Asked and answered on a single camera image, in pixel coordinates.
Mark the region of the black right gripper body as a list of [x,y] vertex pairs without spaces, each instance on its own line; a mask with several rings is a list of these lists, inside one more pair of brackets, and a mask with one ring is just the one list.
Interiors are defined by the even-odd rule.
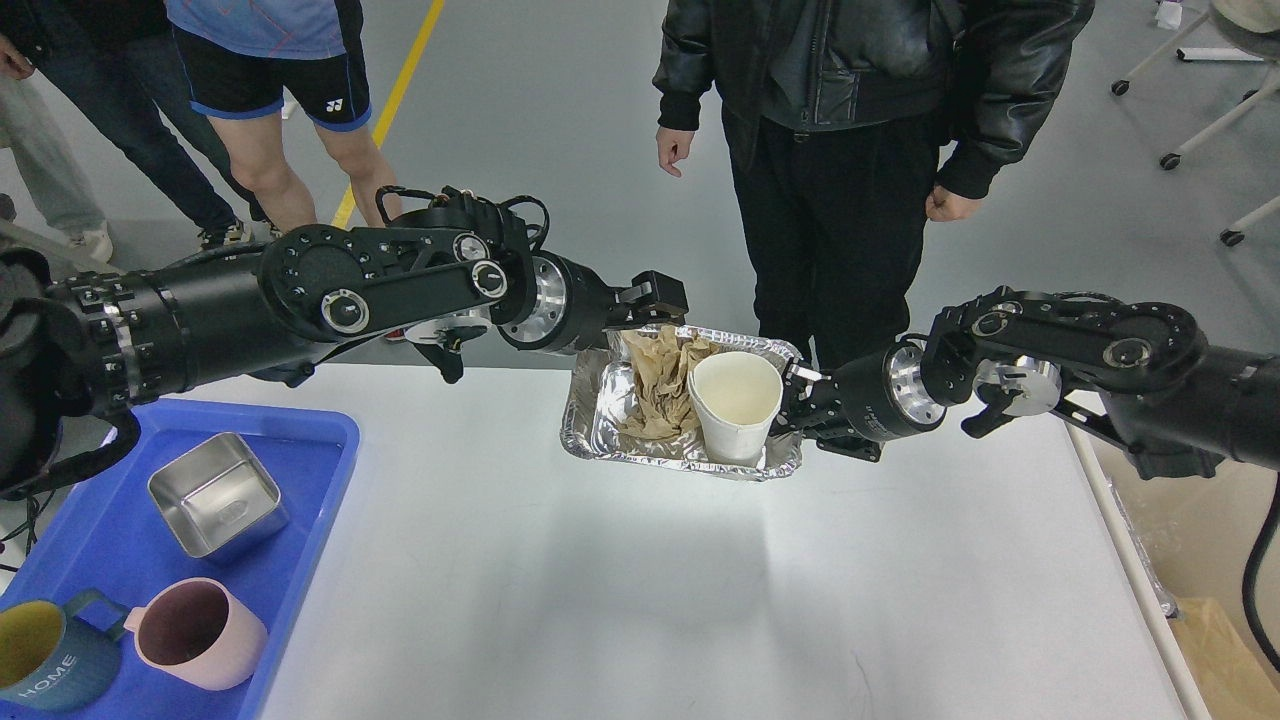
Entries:
[[877,462],[882,446],[931,432],[946,407],[925,391],[923,350],[897,342],[831,374],[831,421],[795,432],[828,452]]

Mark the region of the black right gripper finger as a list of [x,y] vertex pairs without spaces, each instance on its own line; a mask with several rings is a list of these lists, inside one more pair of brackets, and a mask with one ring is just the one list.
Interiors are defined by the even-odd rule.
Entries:
[[805,363],[787,363],[781,373],[783,393],[772,423],[772,436],[806,432],[831,421],[831,374]]

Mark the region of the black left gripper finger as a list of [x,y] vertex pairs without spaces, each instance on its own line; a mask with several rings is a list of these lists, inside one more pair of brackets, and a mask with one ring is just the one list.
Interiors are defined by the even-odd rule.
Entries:
[[630,287],[614,292],[614,299],[616,325],[682,325],[689,313],[684,282],[654,270],[635,275]]

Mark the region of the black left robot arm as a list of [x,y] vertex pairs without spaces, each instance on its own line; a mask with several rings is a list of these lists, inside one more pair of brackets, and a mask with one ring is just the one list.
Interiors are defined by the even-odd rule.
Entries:
[[684,284],[625,287],[543,245],[549,225],[467,190],[421,192],[380,228],[302,225],[154,272],[51,282],[35,250],[3,252],[3,497],[96,477],[140,438],[134,407],[237,375],[287,386],[367,340],[422,325],[421,351],[454,383],[470,320],[511,346],[572,355],[604,333],[681,323]]

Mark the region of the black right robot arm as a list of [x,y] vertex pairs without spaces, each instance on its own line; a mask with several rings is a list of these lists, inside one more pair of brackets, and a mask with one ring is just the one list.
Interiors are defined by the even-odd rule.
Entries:
[[1277,356],[1212,346],[1171,304],[998,287],[943,309],[928,336],[833,370],[791,361],[782,377],[774,434],[870,462],[977,397],[961,424],[973,438],[1048,413],[1146,479],[1211,477],[1226,459],[1279,466]]

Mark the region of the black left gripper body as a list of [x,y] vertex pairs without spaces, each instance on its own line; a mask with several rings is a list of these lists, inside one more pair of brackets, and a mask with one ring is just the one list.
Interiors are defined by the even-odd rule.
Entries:
[[652,293],[652,282],[639,275],[630,287],[614,288],[586,266],[552,252],[531,258],[532,310],[520,320],[498,327],[512,347],[544,354],[571,355],[603,347],[605,332],[640,327],[641,299]]

